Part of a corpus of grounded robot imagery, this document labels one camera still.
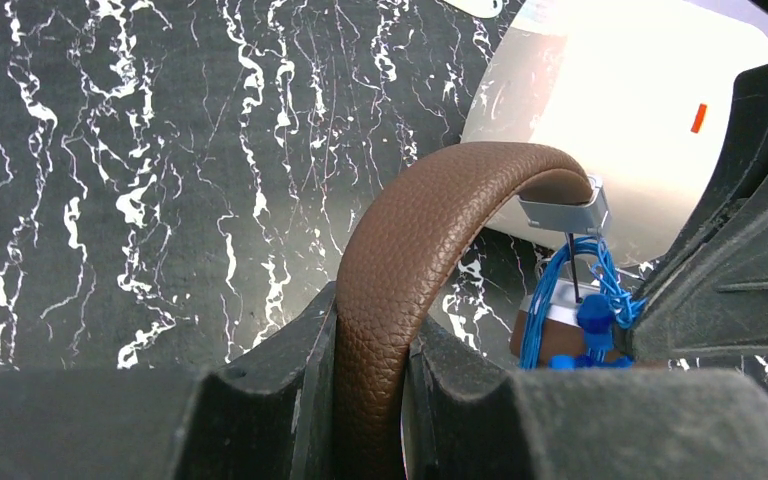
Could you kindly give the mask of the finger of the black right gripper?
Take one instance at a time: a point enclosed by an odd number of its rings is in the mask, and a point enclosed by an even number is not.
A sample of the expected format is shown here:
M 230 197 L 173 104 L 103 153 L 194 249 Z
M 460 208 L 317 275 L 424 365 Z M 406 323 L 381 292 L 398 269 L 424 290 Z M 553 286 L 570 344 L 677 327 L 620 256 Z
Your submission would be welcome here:
M 638 360 L 768 355 L 768 64 L 737 76 L 707 188 L 636 297 L 618 342 Z

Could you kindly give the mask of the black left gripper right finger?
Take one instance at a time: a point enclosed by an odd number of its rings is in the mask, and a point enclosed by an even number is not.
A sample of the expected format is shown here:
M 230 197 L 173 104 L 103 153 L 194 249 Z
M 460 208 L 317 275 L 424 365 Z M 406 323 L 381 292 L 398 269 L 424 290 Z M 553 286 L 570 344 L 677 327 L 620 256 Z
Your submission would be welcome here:
M 407 384 L 415 479 L 768 479 L 768 396 L 734 371 L 507 370 L 427 321 Z

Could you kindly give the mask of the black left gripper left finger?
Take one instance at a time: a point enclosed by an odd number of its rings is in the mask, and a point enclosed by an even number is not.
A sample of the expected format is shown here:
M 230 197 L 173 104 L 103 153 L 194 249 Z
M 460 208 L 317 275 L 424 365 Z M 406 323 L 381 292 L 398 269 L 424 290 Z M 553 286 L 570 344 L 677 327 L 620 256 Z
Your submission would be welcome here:
M 329 479 L 334 283 L 214 369 L 0 372 L 0 479 Z

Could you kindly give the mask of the brown silver headphones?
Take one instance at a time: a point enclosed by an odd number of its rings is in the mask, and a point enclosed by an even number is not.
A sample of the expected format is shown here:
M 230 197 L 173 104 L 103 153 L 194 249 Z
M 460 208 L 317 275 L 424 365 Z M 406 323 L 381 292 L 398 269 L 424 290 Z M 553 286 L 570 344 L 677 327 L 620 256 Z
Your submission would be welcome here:
M 362 217 L 336 287 L 337 478 L 405 477 L 400 423 L 410 346 L 474 238 L 514 196 L 579 205 L 592 187 L 558 149 L 466 143 L 403 171 Z

